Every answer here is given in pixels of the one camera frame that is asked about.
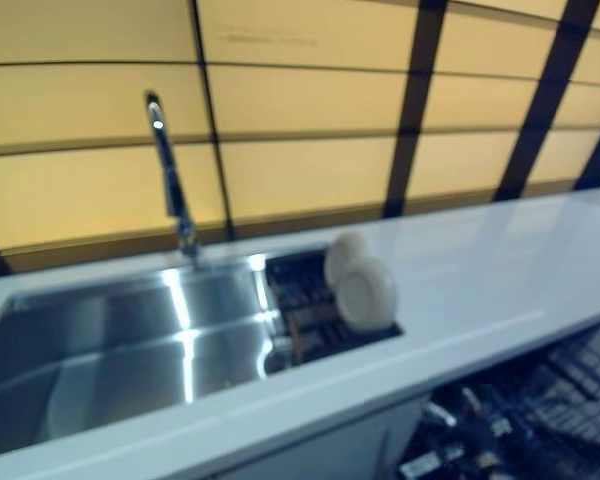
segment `white countertop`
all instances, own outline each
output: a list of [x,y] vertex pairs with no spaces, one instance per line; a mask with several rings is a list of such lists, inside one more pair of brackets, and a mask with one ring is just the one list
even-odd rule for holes
[[[222,257],[354,229],[399,286],[399,338],[0,455],[0,479],[193,478],[420,393],[600,318],[600,190],[215,245]],[[149,254],[0,278],[12,293],[173,266]]]

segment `cabinet door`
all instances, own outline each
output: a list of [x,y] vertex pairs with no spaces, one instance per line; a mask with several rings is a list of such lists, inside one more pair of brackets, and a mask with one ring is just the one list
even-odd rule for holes
[[387,478],[413,434],[428,396],[311,437],[221,474],[222,480],[369,480]]

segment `wire basket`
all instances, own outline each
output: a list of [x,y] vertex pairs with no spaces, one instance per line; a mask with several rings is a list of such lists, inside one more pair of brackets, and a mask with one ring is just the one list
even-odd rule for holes
[[528,478],[600,479],[599,340],[590,329],[481,374],[498,413],[524,430],[516,470]]
[[600,480],[600,327],[437,389],[413,438],[402,478]]

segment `chrome faucet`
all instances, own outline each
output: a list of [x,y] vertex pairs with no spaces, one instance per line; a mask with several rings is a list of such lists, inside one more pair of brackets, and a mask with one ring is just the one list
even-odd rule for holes
[[178,171],[176,169],[175,157],[167,136],[167,125],[160,107],[160,99],[152,92],[146,93],[147,113],[149,115],[149,126],[153,132],[153,139],[158,149],[160,165],[164,179],[164,191],[167,198],[167,215],[175,217],[176,233],[182,253],[197,263],[200,250],[196,225],[193,223],[187,203],[182,192]]

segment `kitchen sink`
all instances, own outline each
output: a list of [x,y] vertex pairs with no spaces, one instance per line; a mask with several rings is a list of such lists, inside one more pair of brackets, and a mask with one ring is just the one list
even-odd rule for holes
[[[312,279],[322,278],[323,261],[323,249],[260,254],[12,297],[0,316],[0,453],[400,333],[349,332],[326,284]],[[317,293],[302,296],[280,278],[309,278]],[[302,310],[326,333],[300,324],[289,332],[285,315],[298,299],[330,312],[323,321]]]

